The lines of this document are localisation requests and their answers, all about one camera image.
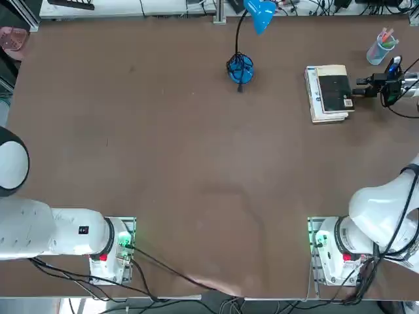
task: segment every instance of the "black sticker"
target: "black sticker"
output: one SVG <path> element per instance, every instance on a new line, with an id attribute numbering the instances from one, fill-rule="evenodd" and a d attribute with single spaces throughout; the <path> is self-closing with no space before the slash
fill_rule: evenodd
<path id="1" fill-rule="evenodd" d="M 89 234 L 89 226 L 79 226 L 79 234 Z"/>

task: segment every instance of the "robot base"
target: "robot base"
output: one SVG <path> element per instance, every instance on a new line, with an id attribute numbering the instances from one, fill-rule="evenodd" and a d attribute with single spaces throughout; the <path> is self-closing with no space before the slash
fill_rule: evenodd
<path id="1" fill-rule="evenodd" d="M 132 280 L 131 258 L 133 251 L 123 245 L 134 245 L 136 235 L 136 218 L 134 217 L 107 217 L 111 221 L 115 236 L 112 249 L 107 255 L 99 259 L 89 257 L 90 274 L 92 276 L 108 279 L 116 283 L 129 283 Z M 91 279 L 94 285 L 112 285 L 107 281 Z"/>
<path id="2" fill-rule="evenodd" d="M 312 246 L 314 279 L 328 286 L 340 286 L 355 269 L 345 286 L 356 286 L 361 259 L 345 260 L 335 241 L 335 224 L 339 217 L 310 217 L 308 233 Z"/>

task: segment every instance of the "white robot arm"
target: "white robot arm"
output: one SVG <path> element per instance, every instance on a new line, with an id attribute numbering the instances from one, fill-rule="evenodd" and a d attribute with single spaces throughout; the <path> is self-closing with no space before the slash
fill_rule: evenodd
<path id="1" fill-rule="evenodd" d="M 402 219 L 418 165 L 419 155 L 392 182 L 358 190 L 350 200 L 349 216 L 328 217 L 323 221 L 315 242 L 326 284 L 341 285 L 352 270 L 373 254 L 374 243 L 380 253 L 386 250 Z M 419 208 L 418 185 L 386 258 L 416 273 L 419 273 L 418 211 L 415 211 Z M 355 285 L 357 275 L 358 271 L 353 272 L 345 284 Z"/>
<path id="2" fill-rule="evenodd" d="M 0 260 L 88 255 L 91 275 L 122 283 L 132 255 L 125 247 L 132 244 L 125 223 L 89 209 L 51 209 L 39 201 L 10 196 L 28 173 L 27 148 L 0 127 Z"/>

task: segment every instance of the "lamp neck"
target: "lamp neck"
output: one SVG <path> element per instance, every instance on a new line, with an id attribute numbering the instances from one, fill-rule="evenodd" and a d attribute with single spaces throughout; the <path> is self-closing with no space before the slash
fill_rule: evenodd
<path id="1" fill-rule="evenodd" d="M 241 24 L 242 24 L 242 22 L 243 22 L 243 20 L 244 20 L 244 17 L 246 16 L 247 12 L 248 12 L 248 11 L 247 11 L 247 10 L 245 10 L 245 11 L 243 12 L 242 17 L 240 18 L 240 21 L 238 21 L 237 31 L 236 31 L 236 54 L 238 53 L 238 34 L 239 34 L 239 32 L 240 32 L 240 26 L 241 26 Z"/>

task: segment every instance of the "book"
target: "book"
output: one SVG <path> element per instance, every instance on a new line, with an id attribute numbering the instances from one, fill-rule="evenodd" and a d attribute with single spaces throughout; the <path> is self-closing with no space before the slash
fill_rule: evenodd
<path id="1" fill-rule="evenodd" d="M 304 72 L 307 94 L 310 104 L 310 115 L 312 122 L 330 123 L 340 122 L 348 117 L 348 113 L 324 113 L 321 105 L 321 96 L 318 84 L 318 73 L 316 67 L 307 67 Z"/>
<path id="2" fill-rule="evenodd" d="M 316 67 L 321 106 L 324 113 L 348 113 L 354 111 L 351 88 L 344 65 Z"/>

